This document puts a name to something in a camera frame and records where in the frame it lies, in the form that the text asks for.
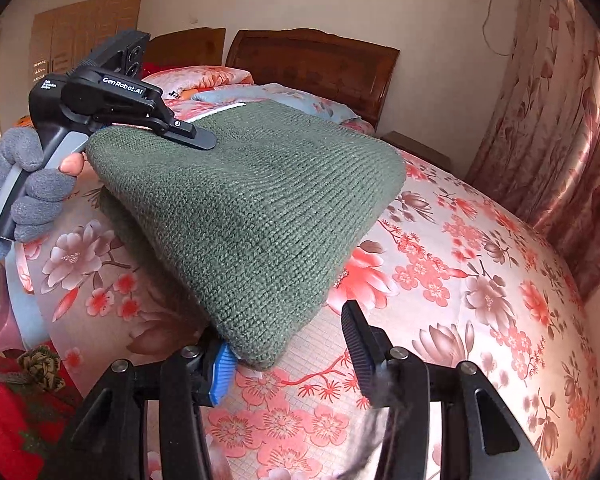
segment light blue pillowcase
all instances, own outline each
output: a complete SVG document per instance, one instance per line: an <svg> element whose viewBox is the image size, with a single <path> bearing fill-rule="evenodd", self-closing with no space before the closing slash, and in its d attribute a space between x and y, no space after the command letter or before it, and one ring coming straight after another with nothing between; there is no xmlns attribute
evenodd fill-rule
<svg viewBox="0 0 600 480"><path fill-rule="evenodd" d="M278 83L269 83L266 85L230 85L230 88L199 92L191 98L196 101L213 104L272 99L301 112L338 124L359 117L348 106L309 94L309 92L288 88Z"/></svg>

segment metal bolt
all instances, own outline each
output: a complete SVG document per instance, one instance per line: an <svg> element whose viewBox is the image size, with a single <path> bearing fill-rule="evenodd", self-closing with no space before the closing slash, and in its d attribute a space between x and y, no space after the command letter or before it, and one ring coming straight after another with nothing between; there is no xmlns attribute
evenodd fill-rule
<svg viewBox="0 0 600 480"><path fill-rule="evenodd" d="M460 364L462 373L467 375L475 375L478 371L478 367L470 361L464 361Z"/></svg>
<svg viewBox="0 0 600 480"><path fill-rule="evenodd" d="M409 351L406 348L403 348L402 346L394 346L393 348L391 348L391 350L389 350L389 355L394 359L402 360L409 357Z"/></svg>
<svg viewBox="0 0 600 480"><path fill-rule="evenodd" d="M182 350L180 350L180 355L185 359L193 359L194 357L198 357L200 355L200 348L195 345L185 346Z"/></svg>
<svg viewBox="0 0 600 480"><path fill-rule="evenodd" d="M129 368L129 361L127 361L126 359L118 359L111 365L111 369L117 374L126 372L126 370L128 368Z"/></svg>

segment electrical cable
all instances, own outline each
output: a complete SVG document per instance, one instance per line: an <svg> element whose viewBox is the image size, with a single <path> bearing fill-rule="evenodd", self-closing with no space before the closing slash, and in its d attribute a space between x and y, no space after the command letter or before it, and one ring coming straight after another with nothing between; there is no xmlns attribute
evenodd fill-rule
<svg viewBox="0 0 600 480"><path fill-rule="evenodd" d="M502 56L502 57L509 57L513 54L513 52L511 52L510 54L501 54L500 52L495 51L493 49L493 47L489 44L489 40L487 40L487 34L484 31L484 28L487 26L487 22L489 21L489 18L491 16L491 4L492 3L493 3L493 0L489 0L489 5L487 6L487 17L482 22L482 37L484 38L484 43L489 47L489 50L491 50L494 54L497 54L498 56Z"/></svg>

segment wooden headboard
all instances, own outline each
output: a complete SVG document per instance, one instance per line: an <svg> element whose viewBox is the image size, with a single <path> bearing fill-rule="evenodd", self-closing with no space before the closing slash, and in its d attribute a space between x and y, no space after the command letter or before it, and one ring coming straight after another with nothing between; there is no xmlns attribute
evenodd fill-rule
<svg viewBox="0 0 600 480"><path fill-rule="evenodd" d="M256 84L280 83L343 103L378 126L400 51L313 28L239 30L226 65Z"/></svg>
<svg viewBox="0 0 600 480"><path fill-rule="evenodd" d="M225 32L225 28L199 27L156 36L142 60L158 66L222 65Z"/></svg>

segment floral bedsheet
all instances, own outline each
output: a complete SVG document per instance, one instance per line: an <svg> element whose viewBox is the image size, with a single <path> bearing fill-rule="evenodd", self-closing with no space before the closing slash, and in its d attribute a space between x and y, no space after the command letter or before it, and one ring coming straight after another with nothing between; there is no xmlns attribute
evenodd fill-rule
<svg viewBox="0 0 600 480"><path fill-rule="evenodd" d="M324 308L277 367L240 368L223 404L206 411L218 478L229 469L235 479L330 478L346 468L368 409L340 331L348 299L394 344L428 362L476 362L553 478L586 478L596 436L596 359L566 266L490 199L403 157L400 195L360 240ZM129 256L97 209L101 185L87 168L51 235L18 252L24 287L35 293L84 394L113 360L161 359L202 328L193 312L188 319L172 312L156 269ZM430 479L440 471L440 440L433 409ZM155 433L150 445L158 480Z"/></svg>

